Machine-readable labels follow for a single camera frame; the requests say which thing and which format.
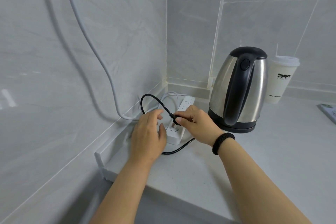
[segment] wall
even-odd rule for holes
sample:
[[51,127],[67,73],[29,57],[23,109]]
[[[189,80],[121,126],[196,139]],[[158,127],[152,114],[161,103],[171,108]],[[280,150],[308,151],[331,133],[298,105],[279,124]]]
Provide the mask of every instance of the wall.
[[[165,81],[166,0],[76,1],[134,115]],[[0,0],[0,85],[0,223],[77,223],[125,122],[69,0]]]
[[210,88],[230,51],[255,46],[300,58],[290,87],[336,92],[336,0],[219,2],[168,0],[168,82]]

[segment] paper cup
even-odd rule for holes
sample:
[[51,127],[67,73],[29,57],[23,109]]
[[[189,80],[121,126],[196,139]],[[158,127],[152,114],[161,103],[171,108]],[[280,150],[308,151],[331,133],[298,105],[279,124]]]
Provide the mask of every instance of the paper cup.
[[265,97],[267,103],[276,104],[279,102],[299,65],[299,59],[296,57],[276,56],[271,60]]

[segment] silver metal surface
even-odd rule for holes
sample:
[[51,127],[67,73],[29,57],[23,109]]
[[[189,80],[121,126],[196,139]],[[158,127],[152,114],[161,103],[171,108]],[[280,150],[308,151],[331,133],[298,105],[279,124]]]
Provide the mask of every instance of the silver metal surface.
[[[213,86],[210,108],[217,115],[223,117],[224,103],[229,82],[235,67],[237,58],[228,56],[220,69]],[[267,59],[254,62],[254,72],[251,87],[246,102],[238,118],[238,122],[252,122],[259,118],[263,107],[267,87]]]

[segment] electric kettle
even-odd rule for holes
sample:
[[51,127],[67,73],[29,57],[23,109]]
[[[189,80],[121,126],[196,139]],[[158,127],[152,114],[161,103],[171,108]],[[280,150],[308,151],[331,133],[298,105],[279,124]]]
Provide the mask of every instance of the electric kettle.
[[254,130],[267,87],[267,54],[255,47],[234,49],[224,61],[209,103],[209,116],[223,130]]

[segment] power socket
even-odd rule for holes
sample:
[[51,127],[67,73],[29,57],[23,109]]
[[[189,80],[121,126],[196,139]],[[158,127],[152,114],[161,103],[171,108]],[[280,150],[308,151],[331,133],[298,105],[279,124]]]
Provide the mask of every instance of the power socket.
[[[186,96],[177,110],[185,111],[194,102],[195,102],[194,97]],[[171,121],[171,123],[167,128],[167,143],[179,145],[185,130],[186,128],[176,125],[173,121]]]

